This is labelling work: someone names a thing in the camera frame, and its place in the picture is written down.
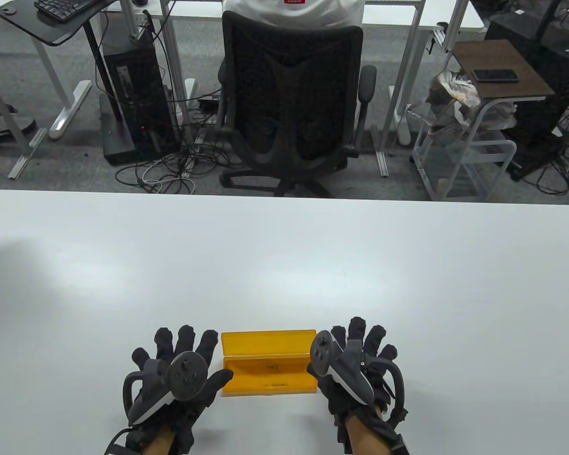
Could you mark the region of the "person's left hand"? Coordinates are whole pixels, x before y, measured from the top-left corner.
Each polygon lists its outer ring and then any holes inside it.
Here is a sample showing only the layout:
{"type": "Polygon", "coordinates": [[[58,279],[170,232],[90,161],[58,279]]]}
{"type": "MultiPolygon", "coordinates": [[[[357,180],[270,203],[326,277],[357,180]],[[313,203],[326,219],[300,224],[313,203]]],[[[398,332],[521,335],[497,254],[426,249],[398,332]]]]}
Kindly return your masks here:
{"type": "Polygon", "coordinates": [[[173,435],[161,454],[187,455],[195,442],[192,428],[217,394],[234,377],[229,369],[208,373],[218,332],[205,331],[195,346],[195,331],[190,325],[178,330],[178,338],[168,328],[159,328],[154,341],[156,356],[143,347],[131,354],[138,367],[126,375],[122,398],[128,422],[126,449],[146,454],[161,431],[173,435]]]}

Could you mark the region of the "person's right hand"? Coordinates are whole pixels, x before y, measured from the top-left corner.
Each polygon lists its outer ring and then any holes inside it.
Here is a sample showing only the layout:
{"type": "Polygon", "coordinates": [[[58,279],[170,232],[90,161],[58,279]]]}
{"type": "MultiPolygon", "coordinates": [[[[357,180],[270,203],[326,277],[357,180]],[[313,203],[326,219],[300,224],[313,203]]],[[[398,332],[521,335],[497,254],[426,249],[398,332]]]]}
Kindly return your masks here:
{"type": "Polygon", "coordinates": [[[408,414],[403,375],[397,349],[380,348],[385,335],[381,325],[366,332],[366,321],[354,317],[348,328],[319,332],[310,348],[307,371],[327,398],[346,454],[409,454],[397,432],[408,414]]]}

